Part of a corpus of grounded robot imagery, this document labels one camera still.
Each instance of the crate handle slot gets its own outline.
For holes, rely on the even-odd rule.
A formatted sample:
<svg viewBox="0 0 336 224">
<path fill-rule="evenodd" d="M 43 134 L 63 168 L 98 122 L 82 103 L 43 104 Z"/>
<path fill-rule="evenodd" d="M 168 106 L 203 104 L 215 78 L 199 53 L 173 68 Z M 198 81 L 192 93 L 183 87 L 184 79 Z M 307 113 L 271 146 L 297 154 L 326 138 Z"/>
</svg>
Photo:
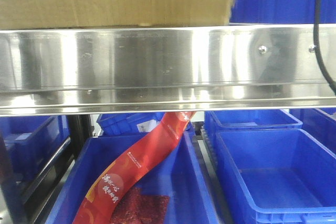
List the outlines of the crate handle slot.
<svg viewBox="0 0 336 224">
<path fill-rule="evenodd" d="M 328 224 L 336 223 L 336 215 L 332 214 L 307 214 L 302 216 L 304 224 Z"/>
</svg>

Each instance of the storage shelf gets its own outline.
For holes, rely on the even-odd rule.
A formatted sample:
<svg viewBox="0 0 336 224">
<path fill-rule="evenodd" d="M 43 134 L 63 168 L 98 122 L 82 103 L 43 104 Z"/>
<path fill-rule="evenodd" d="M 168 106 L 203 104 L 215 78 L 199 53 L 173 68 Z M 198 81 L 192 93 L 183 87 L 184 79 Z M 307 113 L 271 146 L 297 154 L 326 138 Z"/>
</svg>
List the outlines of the storage shelf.
<svg viewBox="0 0 336 224">
<path fill-rule="evenodd" d="M 335 106 L 312 25 L 0 31 L 0 115 Z M 336 78 L 336 25 L 321 50 Z"/>
</svg>

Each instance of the black cable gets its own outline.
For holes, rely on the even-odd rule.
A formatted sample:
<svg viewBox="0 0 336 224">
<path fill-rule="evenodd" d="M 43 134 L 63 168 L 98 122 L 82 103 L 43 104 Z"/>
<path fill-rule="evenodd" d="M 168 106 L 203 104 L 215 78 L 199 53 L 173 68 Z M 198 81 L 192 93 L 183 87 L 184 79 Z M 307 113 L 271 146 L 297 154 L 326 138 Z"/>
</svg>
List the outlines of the black cable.
<svg viewBox="0 0 336 224">
<path fill-rule="evenodd" d="M 329 87 L 336 95 L 336 82 L 329 75 L 326 66 L 324 65 L 321 49 L 320 49 L 320 38 L 319 38 L 319 24 L 320 24 L 320 13 L 321 13 L 321 0 L 315 0 L 314 5 L 314 29 L 313 29 L 313 38 L 315 45 L 315 56 L 321 73 L 325 80 L 328 82 Z"/>
</svg>

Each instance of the screw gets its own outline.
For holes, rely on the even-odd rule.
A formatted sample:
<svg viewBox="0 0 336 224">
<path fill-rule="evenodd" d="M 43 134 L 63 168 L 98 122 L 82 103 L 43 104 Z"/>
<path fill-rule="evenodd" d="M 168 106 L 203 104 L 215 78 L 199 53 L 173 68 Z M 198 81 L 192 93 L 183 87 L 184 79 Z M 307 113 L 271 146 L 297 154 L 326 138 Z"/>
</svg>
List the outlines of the screw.
<svg viewBox="0 0 336 224">
<path fill-rule="evenodd" d="M 309 50 L 309 52 L 314 53 L 315 52 L 315 48 L 316 48 L 315 45 L 311 45 L 308 50 Z"/>
<path fill-rule="evenodd" d="M 261 55 L 263 55 L 263 54 L 265 54 L 265 53 L 267 52 L 267 47 L 265 47 L 265 46 L 260 46 L 260 47 L 258 48 L 258 51 L 259 51 L 259 53 L 260 53 Z"/>
</svg>

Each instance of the red packaging bag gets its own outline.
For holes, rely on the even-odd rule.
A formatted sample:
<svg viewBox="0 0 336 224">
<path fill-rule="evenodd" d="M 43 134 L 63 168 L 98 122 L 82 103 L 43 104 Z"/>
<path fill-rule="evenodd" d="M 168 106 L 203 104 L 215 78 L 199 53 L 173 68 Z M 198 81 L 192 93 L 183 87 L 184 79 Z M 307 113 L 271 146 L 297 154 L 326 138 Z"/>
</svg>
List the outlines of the red packaging bag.
<svg viewBox="0 0 336 224">
<path fill-rule="evenodd" d="M 165 113 L 155 129 L 123 152 L 97 178 L 73 224 L 108 224 L 126 192 L 177 147 L 194 113 Z"/>
</svg>

